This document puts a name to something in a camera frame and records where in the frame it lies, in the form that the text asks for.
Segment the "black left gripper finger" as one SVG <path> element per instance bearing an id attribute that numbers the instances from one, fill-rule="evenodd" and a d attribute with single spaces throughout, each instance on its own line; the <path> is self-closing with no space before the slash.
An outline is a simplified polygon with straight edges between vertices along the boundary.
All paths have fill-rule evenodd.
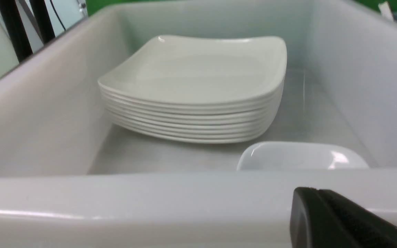
<path id="1" fill-rule="evenodd" d="M 333 190 L 297 187 L 290 238 L 293 248 L 397 248 L 397 226 Z"/>

